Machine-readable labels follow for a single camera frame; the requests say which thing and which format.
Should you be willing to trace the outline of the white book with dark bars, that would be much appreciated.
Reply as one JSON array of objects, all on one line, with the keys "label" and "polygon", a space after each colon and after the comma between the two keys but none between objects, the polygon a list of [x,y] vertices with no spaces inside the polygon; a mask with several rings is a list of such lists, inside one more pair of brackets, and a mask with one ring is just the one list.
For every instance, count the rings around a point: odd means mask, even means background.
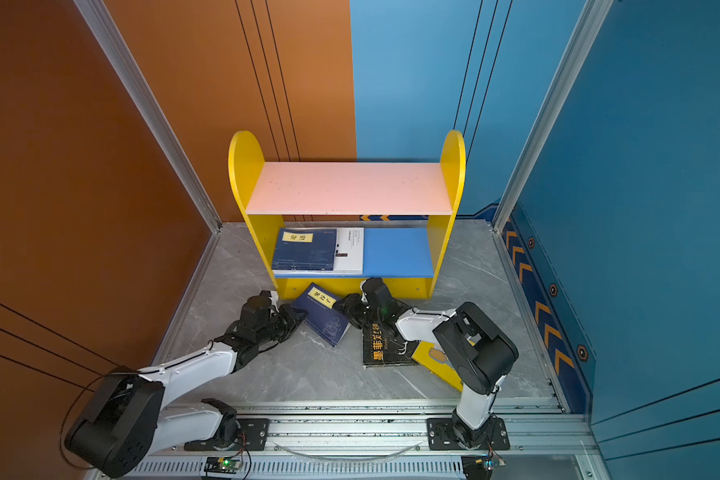
[{"label": "white book with dark bars", "polygon": [[336,229],[337,243],[331,271],[273,270],[276,277],[359,276],[363,273],[364,229],[355,227],[297,228],[291,230]]}]

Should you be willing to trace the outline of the yellow cartoon cover book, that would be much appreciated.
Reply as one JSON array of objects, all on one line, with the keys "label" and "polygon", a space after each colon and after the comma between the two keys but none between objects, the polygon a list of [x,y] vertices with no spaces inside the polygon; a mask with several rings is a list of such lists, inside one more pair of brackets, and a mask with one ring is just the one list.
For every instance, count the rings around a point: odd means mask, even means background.
[{"label": "yellow cartoon cover book", "polygon": [[449,386],[459,392],[463,390],[460,376],[438,345],[422,341],[416,347],[412,358]]}]

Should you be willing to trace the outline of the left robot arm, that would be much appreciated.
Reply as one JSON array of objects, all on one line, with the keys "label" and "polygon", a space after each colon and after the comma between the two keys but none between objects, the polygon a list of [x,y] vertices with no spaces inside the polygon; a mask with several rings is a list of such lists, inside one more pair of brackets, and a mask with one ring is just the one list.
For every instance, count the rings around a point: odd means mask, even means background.
[{"label": "left robot arm", "polygon": [[73,421],[62,423],[59,450],[111,478],[132,471],[154,452],[191,442],[244,449],[237,410],[214,398],[184,407],[178,398],[247,366],[288,340],[308,313],[262,291],[243,305],[224,334],[183,357],[138,370],[118,367],[97,383]]}]

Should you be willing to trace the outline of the dark blue book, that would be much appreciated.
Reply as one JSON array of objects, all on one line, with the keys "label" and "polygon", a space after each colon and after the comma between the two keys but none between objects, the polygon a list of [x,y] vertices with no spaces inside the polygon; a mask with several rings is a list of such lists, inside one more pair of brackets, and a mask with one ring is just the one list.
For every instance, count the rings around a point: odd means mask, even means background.
[{"label": "dark blue book", "polygon": [[287,271],[331,271],[336,243],[336,229],[281,228],[271,262],[272,268]]},{"label": "dark blue book", "polygon": [[329,345],[336,347],[350,327],[347,317],[333,308],[338,298],[315,283],[291,302],[294,309],[307,312],[307,324]]}]

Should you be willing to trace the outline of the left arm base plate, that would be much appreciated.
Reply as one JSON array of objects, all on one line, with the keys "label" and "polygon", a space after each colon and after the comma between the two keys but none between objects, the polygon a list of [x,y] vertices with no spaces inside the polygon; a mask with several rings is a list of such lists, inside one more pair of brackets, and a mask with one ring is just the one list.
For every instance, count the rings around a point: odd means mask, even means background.
[{"label": "left arm base plate", "polygon": [[233,427],[234,435],[226,438],[216,433],[211,439],[187,442],[183,448],[192,452],[232,451],[261,452],[265,450],[270,420],[267,418],[238,419]]}]

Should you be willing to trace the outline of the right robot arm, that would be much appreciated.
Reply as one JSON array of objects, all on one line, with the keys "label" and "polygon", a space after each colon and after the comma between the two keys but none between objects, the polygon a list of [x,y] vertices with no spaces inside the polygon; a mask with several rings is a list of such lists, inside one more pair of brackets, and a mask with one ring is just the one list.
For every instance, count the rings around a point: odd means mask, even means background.
[{"label": "right robot arm", "polygon": [[475,303],[422,310],[394,298],[384,281],[374,277],[361,283],[360,293],[338,300],[333,309],[357,328],[378,325],[398,341],[428,342],[443,351],[462,384],[451,419],[457,444],[468,450],[491,445],[499,425],[493,412],[495,400],[519,351]]}]

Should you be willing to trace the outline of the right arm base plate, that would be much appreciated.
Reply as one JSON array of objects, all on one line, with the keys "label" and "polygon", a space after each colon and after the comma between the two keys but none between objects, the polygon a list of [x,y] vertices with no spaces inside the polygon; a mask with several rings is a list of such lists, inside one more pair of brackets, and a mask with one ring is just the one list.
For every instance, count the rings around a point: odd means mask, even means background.
[{"label": "right arm base plate", "polygon": [[434,451],[508,451],[511,448],[505,422],[495,415],[491,415],[476,430],[458,417],[428,418],[426,428],[429,448]]}]

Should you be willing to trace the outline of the black book yellow title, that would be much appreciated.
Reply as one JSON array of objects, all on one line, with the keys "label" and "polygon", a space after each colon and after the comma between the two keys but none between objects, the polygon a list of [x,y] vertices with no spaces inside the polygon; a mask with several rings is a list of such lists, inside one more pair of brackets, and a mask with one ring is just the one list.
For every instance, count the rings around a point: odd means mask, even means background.
[{"label": "black book yellow title", "polygon": [[397,341],[386,335],[377,324],[362,331],[362,365],[371,367],[399,367],[415,365],[413,354],[419,341]]}]

